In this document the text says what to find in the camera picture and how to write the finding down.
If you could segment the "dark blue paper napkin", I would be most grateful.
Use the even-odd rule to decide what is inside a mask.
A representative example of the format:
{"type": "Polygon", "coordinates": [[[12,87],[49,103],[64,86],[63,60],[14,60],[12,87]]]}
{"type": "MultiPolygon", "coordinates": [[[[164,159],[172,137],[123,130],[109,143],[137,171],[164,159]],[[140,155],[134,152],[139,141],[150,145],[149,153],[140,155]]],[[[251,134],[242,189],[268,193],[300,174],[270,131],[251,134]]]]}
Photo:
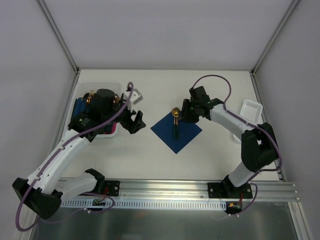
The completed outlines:
{"type": "Polygon", "coordinates": [[[171,112],[150,128],[175,154],[178,154],[187,146],[202,129],[196,123],[178,120],[174,124],[174,116],[171,112]]]}

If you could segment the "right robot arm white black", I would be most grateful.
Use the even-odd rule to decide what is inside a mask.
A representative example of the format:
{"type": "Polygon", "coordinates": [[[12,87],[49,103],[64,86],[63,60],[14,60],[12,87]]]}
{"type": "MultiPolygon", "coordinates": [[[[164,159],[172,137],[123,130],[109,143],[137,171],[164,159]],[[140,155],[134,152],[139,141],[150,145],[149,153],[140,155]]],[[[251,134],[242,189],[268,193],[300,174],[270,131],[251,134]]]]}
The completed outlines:
{"type": "Polygon", "coordinates": [[[217,123],[241,143],[240,164],[220,183],[209,183],[209,198],[236,199],[246,195],[249,182],[258,172],[280,158],[273,128],[268,123],[255,125],[227,109],[225,102],[211,99],[203,86],[189,89],[190,98],[182,103],[181,119],[197,123],[200,118],[217,123]]]}

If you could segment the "gold spoon green handle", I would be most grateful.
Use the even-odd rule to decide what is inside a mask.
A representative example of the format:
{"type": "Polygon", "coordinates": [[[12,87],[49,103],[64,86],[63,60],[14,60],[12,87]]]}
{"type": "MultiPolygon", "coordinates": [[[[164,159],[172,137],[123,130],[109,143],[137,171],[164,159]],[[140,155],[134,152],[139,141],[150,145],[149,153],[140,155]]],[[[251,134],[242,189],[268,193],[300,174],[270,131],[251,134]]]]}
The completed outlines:
{"type": "Polygon", "coordinates": [[[175,117],[174,117],[174,108],[171,111],[173,115],[173,138],[175,139],[175,117]]]}

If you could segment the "gold fork green handle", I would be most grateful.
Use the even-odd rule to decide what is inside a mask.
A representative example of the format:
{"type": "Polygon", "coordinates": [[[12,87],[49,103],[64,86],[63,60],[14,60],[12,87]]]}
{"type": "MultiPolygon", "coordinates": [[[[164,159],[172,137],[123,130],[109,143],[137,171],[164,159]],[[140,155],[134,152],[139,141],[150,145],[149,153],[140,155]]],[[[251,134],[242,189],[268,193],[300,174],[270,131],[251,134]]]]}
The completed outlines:
{"type": "Polygon", "coordinates": [[[180,110],[178,107],[174,108],[174,137],[177,140],[179,138],[178,122],[179,122],[180,110]]]}

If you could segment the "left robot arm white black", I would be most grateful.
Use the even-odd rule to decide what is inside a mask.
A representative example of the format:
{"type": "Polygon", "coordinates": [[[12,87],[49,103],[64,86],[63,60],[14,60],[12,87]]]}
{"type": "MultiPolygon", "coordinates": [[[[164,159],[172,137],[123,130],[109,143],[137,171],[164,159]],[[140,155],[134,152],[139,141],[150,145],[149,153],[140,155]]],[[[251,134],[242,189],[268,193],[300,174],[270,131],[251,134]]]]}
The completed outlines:
{"type": "Polygon", "coordinates": [[[130,134],[146,127],[143,113],[134,106],[143,99],[135,88],[129,87],[118,96],[101,88],[86,94],[84,110],[74,115],[59,145],[26,179],[18,177],[12,184],[18,198],[41,219],[50,219],[61,204],[83,193],[99,195],[105,188],[105,176],[92,168],[80,176],[59,183],[59,179],[82,148],[113,124],[121,124],[130,134]]]}

